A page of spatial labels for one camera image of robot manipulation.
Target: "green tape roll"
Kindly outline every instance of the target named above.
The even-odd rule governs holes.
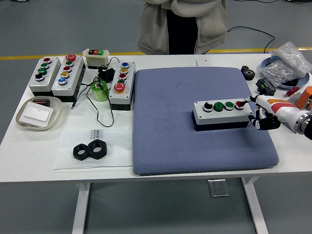
[[[101,85],[102,85],[104,91],[101,90],[100,84],[98,82],[95,82],[91,85],[91,90],[92,90],[93,95],[97,101],[107,101],[107,99],[108,99],[107,96],[109,95],[107,84],[106,84],[106,82],[101,80]]]

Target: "gear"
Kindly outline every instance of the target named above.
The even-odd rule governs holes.
[[[244,72],[246,70],[249,70],[249,67],[248,66],[242,66],[242,68],[240,69],[241,72]]]
[[[245,80],[253,80],[255,73],[253,70],[248,69],[248,70],[243,71],[243,75],[244,75]]]

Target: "plastic bag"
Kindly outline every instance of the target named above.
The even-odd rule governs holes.
[[[287,66],[293,69],[297,76],[296,78],[302,78],[306,73],[312,71],[312,64],[306,60],[291,41],[277,50],[270,51],[270,53],[272,56],[279,56]]]
[[[259,68],[259,71],[276,87],[282,83],[298,78],[296,72],[282,60]]]

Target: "robotic hand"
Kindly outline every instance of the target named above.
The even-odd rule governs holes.
[[[237,102],[238,107],[243,107],[248,102],[255,102],[255,117],[250,115],[249,120],[259,130],[270,130],[279,128],[281,122],[286,122],[289,128],[299,134],[304,134],[312,140],[312,112],[299,109],[290,102],[275,98],[274,96],[257,95],[245,98]]]

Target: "yellow floor line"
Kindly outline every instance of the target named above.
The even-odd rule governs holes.
[[[266,51],[275,50],[277,48],[267,48]],[[300,51],[312,51],[312,47],[297,47]],[[264,48],[254,48],[254,49],[220,49],[220,50],[210,50],[209,54],[222,54],[222,53],[252,53],[252,52],[263,52]],[[124,56],[124,55],[143,55],[141,52],[120,52],[120,53],[110,53],[111,56]],[[40,59],[42,57],[57,57],[66,56],[64,55],[29,55],[29,56],[4,56],[0,57],[0,60],[19,60],[19,59]]]

